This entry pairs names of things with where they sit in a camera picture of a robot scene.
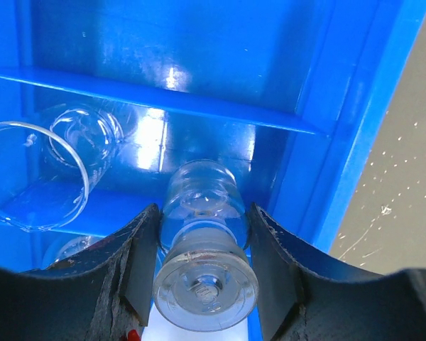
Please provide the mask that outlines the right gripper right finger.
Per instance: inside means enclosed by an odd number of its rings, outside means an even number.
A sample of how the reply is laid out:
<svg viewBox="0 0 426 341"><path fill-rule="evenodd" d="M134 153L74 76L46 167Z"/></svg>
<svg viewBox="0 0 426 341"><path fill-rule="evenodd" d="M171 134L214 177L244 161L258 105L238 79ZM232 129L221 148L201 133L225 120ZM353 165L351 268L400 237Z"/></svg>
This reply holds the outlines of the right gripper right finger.
<svg viewBox="0 0 426 341"><path fill-rule="evenodd" d="M426 269L346 264L248 211L264 340L426 340Z"/></svg>

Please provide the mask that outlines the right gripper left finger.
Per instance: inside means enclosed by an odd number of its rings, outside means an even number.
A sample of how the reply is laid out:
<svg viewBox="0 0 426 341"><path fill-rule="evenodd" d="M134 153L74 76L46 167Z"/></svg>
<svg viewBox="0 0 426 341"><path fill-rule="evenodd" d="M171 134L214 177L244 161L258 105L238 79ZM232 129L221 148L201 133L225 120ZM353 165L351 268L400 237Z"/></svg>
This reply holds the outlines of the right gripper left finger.
<svg viewBox="0 0 426 341"><path fill-rule="evenodd" d="M0 340L122 340L147 326L160 211L44 270L0 268Z"/></svg>

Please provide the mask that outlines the wash bottle red nozzle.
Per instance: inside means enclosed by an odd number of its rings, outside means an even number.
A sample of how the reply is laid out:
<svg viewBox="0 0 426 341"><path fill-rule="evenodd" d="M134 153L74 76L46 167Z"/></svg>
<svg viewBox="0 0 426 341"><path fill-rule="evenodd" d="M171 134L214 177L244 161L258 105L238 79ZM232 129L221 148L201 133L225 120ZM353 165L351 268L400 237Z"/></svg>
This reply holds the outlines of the wash bottle red nozzle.
<svg viewBox="0 0 426 341"><path fill-rule="evenodd" d="M179 328L169 323L158 313L152 315L150 324L139 335L137 330L128 331L121 340L249 340L247 320L234 327L216 332L195 332Z"/></svg>

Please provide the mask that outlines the small clear glass dish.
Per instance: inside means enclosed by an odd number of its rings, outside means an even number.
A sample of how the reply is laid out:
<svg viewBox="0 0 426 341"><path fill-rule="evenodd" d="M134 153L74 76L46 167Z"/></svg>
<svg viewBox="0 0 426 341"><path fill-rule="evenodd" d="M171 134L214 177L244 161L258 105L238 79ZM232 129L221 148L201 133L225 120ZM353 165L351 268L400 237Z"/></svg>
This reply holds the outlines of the small clear glass dish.
<svg viewBox="0 0 426 341"><path fill-rule="evenodd" d="M87 247L99 242L102 237L78 234L63 234L57 237L47 248L41 266L45 269L52 263L77 254Z"/></svg>

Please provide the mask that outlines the small stoppered glass bottle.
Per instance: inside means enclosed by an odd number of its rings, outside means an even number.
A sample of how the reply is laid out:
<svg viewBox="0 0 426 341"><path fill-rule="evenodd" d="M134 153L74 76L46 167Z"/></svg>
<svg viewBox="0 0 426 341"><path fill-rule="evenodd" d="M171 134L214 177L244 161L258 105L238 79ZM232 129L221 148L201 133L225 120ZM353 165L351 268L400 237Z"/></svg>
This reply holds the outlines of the small stoppered glass bottle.
<svg viewBox="0 0 426 341"><path fill-rule="evenodd" d="M259 294L245 253L249 232L229 169L207 159L181 166L162 209L163 261L153 282L159 313L194 332L217 332L246 319Z"/></svg>

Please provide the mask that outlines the clear glass beaker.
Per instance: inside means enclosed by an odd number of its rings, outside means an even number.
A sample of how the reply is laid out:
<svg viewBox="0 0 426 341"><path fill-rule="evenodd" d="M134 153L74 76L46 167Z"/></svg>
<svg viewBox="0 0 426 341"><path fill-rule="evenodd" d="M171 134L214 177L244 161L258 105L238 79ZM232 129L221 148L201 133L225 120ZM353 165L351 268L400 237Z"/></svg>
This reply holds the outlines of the clear glass beaker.
<svg viewBox="0 0 426 341"><path fill-rule="evenodd" d="M71 223L110 168L125 133L120 114L59 104L0 122L0 222L26 232Z"/></svg>

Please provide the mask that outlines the blue compartment plastic bin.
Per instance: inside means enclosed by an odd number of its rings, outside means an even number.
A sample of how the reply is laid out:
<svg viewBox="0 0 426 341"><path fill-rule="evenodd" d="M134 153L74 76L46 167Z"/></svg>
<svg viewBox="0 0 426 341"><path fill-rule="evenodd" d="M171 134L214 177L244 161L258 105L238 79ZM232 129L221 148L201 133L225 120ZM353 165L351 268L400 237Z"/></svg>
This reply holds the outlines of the blue compartment plastic bin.
<svg viewBox="0 0 426 341"><path fill-rule="evenodd" d="M258 205L328 254L425 14L426 1L0 1L0 122L93 103L125 133L71 223L0 222L0 268L44 270L57 237L103 239L155 204L154 281L169 181L204 159L234 175L248 223ZM157 313L152 287L147 326Z"/></svg>

